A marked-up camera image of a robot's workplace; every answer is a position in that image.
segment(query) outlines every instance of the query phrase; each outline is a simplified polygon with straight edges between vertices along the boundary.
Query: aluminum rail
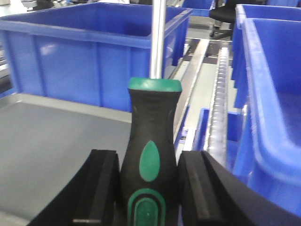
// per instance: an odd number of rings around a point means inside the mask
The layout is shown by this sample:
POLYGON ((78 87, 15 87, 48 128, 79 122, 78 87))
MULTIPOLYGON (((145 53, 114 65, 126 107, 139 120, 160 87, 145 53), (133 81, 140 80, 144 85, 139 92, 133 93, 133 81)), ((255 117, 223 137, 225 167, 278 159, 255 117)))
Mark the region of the aluminum rail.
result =
POLYGON ((223 47, 219 51, 204 150, 224 167, 227 162, 228 69, 229 49, 223 47))

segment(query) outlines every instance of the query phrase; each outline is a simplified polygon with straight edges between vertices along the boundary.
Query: gray surface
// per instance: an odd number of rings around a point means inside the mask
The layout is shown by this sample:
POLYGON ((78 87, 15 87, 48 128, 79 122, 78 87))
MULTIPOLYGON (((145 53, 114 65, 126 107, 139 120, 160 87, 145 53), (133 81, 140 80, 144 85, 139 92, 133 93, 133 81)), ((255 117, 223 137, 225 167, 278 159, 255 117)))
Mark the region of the gray surface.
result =
POLYGON ((0 99, 0 210, 31 220, 91 149, 117 150, 122 160, 129 118, 129 113, 46 97, 0 99))

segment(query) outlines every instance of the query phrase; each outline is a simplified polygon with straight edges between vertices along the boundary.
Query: blue plastic bin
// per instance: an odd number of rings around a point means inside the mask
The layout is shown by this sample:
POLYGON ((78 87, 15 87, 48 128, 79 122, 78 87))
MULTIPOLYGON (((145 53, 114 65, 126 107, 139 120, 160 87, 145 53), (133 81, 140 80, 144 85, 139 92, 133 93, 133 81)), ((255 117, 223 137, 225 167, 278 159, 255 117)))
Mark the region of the blue plastic bin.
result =
POLYGON ((270 6, 291 6, 296 7, 299 0, 267 0, 266 4, 270 6))
POLYGON ((242 108, 247 97, 246 62, 241 27, 246 18, 266 18, 301 21, 301 9, 262 5, 237 5, 236 26, 234 28, 232 51, 234 53, 232 79, 238 89, 235 107, 242 108))
MULTIPOLYGON (((202 108, 198 120, 197 131, 193 140, 192 150, 194 151, 202 151, 204 148, 208 117, 209 109, 202 108)), ((238 150, 238 121, 238 113, 228 113, 227 169, 230 172, 232 172, 238 150)))
POLYGON ((215 0, 185 0, 183 7, 193 9, 193 16, 209 16, 210 10, 215 7, 215 0))
POLYGON ((301 23, 243 25, 255 164, 248 185, 301 216, 301 23))
MULTIPOLYGON (((18 93, 130 111, 131 77, 148 77, 151 6, 93 3, 0 19, 18 93)), ((168 7, 163 68, 183 55, 191 9, 168 7)))

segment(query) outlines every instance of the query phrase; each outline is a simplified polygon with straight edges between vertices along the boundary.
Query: blue bin rim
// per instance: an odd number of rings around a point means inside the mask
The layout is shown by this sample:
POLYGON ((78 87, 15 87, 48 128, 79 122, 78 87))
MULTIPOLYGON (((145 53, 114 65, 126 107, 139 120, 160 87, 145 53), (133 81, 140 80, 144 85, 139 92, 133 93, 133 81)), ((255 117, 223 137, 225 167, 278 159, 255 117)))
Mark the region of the blue bin rim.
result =
MULTIPOLYGON (((68 6, 65 8, 50 8, 40 11, 32 12, 31 14, 43 14, 48 11, 56 10, 72 10, 76 7, 112 7, 112 8, 149 8, 151 6, 147 5, 136 5, 136 4, 117 4, 117 3, 90 3, 90 4, 81 4, 75 6, 68 6)), ((192 13, 192 9, 188 8, 174 8, 169 7, 171 10, 178 10, 179 14, 172 18, 165 24, 165 37, 167 37, 171 32, 173 32, 179 24, 186 20, 192 13)), ((45 24, 35 24, 27 22, 18 22, 10 21, 19 15, 9 15, 0 17, 0 30, 13 31, 13 32, 26 32, 32 35, 47 36, 53 38, 62 38, 70 40, 79 40, 79 41, 91 41, 91 42, 101 42, 107 44, 115 45, 126 45, 136 48, 151 48, 151 33, 148 36, 134 36, 134 35, 125 35, 117 34, 112 32, 99 32, 91 31, 78 28, 68 28, 62 26, 54 25, 45 25, 45 24)))
POLYGON ((301 13, 301 8, 297 7, 288 7, 288 6, 269 6, 269 5, 250 5, 250 4, 237 4, 236 5, 236 22, 237 22, 237 27, 238 29, 242 29, 242 24, 244 23, 244 20, 246 18, 251 18, 251 17, 246 17, 246 12, 245 8, 266 8, 266 10, 270 9, 280 9, 283 11, 289 11, 289 10, 299 10, 301 13))
POLYGON ((247 18, 243 24, 255 159, 278 180, 301 186, 301 146, 289 139, 283 120, 275 125, 275 119, 283 116, 254 22, 291 23, 300 27, 301 23, 247 18))

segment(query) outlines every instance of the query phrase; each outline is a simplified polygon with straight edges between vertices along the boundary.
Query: screwdriver handle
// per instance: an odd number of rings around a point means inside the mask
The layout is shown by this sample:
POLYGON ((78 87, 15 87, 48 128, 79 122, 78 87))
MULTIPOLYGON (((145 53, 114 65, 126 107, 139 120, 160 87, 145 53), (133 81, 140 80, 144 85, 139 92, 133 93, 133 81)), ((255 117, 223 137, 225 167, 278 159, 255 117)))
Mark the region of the screwdriver handle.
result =
POLYGON ((181 91, 175 80, 130 81, 132 127, 120 173, 128 226, 177 225, 173 123, 181 91))

